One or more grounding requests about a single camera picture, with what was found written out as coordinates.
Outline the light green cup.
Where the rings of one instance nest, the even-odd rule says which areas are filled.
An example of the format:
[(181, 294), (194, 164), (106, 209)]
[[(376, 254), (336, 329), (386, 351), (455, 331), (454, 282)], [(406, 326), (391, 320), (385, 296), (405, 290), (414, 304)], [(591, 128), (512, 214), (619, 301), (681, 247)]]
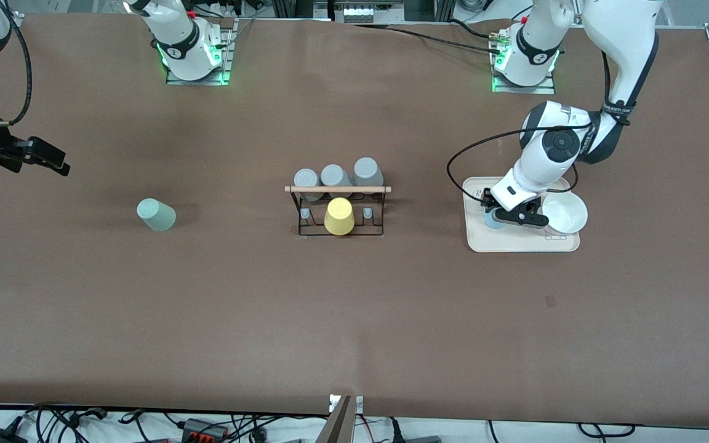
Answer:
[(141, 200), (136, 207), (136, 213), (150, 229), (157, 232), (171, 229), (177, 219), (174, 208), (153, 198)]

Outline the beige tray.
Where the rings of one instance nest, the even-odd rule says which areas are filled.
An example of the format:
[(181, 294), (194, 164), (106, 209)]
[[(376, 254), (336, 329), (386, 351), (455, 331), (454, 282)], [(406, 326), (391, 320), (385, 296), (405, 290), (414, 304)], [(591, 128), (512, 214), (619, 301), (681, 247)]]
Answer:
[[(540, 195), (542, 199), (550, 193)], [(547, 233), (544, 229), (529, 229), (507, 225), (503, 229), (490, 229), (484, 224), (484, 211), (480, 202), (463, 197), (467, 243), (475, 252), (573, 252), (579, 247), (579, 232), (569, 236)]]

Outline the white bowl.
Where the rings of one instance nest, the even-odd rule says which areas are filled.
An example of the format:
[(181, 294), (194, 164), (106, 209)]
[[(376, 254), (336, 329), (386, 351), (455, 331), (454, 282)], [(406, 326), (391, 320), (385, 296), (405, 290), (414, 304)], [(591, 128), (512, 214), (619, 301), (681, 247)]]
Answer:
[(541, 202), (541, 213), (548, 219), (547, 233), (569, 236), (580, 232), (588, 222), (588, 207), (577, 194), (550, 193)]

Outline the grey cup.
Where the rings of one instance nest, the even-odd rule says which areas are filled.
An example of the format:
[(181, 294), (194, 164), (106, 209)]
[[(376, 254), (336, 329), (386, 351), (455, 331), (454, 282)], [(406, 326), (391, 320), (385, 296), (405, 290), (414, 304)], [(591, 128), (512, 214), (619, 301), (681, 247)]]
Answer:
[(383, 187), (385, 177), (377, 162), (370, 157), (357, 160), (353, 168), (354, 184), (357, 187)]
[(346, 169), (338, 164), (329, 164), (320, 173), (321, 183), (324, 187), (351, 187), (353, 179)]
[[(294, 187), (320, 187), (321, 179), (313, 169), (299, 169), (294, 176)], [(315, 202), (324, 196), (324, 193), (299, 193), (303, 200)]]

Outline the yellow cup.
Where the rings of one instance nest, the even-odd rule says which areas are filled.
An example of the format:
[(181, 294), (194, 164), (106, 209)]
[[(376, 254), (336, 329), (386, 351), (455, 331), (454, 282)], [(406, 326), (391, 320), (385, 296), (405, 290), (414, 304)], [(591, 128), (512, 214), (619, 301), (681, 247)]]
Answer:
[(346, 198), (334, 198), (327, 205), (324, 227), (334, 236), (345, 236), (355, 227), (354, 208)]

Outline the grey device with white buttons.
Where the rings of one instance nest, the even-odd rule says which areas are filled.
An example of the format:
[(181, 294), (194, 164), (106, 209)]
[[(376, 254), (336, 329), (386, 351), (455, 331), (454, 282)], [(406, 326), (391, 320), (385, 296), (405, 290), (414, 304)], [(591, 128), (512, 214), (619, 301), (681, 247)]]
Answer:
[(340, 23), (375, 23), (376, 11), (380, 6), (376, 2), (355, 2), (354, 0), (332, 0), (332, 16), (335, 22)]

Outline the black plug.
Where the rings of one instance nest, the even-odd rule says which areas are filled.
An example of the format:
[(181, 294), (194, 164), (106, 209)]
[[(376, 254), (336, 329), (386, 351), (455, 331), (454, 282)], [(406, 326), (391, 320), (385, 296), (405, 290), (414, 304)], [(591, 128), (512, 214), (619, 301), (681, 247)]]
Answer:
[(442, 443), (439, 436), (425, 436), (425, 437), (415, 437), (406, 438), (403, 435), (403, 431), (397, 419), (394, 416), (390, 416), (390, 421), (392, 425), (392, 440), (390, 443)]

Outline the black connector block red buttons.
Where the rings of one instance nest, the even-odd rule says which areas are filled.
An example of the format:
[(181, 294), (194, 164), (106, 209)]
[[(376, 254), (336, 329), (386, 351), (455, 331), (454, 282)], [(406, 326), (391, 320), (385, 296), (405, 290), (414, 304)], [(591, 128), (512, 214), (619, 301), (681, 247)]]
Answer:
[(183, 421), (182, 431), (180, 443), (224, 443), (228, 437), (226, 426), (193, 418)]

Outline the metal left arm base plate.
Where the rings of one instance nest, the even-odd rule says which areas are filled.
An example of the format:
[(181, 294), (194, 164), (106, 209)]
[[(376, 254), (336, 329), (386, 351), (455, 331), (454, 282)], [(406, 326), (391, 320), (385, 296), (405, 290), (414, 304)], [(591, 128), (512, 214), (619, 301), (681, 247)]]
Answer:
[(489, 35), (489, 48), (498, 51), (497, 54), (490, 55), (492, 73), (491, 90), (495, 93), (554, 95), (554, 63), (550, 65), (550, 70), (543, 81), (536, 85), (515, 84), (505, 76), (503, 69), (507, 66), (511, 54), (509, 37), (509, 28), (500, 29), (498, 33), (491, 33)]

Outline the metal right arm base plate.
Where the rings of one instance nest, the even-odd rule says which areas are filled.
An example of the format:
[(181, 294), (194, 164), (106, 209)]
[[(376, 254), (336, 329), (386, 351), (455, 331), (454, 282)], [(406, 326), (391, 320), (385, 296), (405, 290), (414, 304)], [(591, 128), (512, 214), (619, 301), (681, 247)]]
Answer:
[(193, 61), (202, 68), (209, 65), (209, 71), (199, 79), (178, 78), (175, 72), (170, 70), (169, 62), (162, 60), (165, 67), (165, 82), (168, 85), (204, 85), (223, 86), (229, 84), (231, 70), (233, 69), (234, 48), (236, 42), (234, 38), (239, 34), (239, 19), (234, 19), (224, 26), (219, 23), (209, 22), (205, 28), (204, 39), (201, 49), (205, 50), (205, 59), (195, 58)]

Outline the grey angled post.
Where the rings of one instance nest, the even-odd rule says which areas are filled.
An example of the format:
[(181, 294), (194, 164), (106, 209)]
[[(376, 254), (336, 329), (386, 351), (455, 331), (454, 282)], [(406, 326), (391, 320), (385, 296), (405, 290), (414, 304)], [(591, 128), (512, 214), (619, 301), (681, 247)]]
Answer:
[(353, 443), (355, 418), (358, 416), (358, 397), (338, 396), (326, 424), (315, 443)]

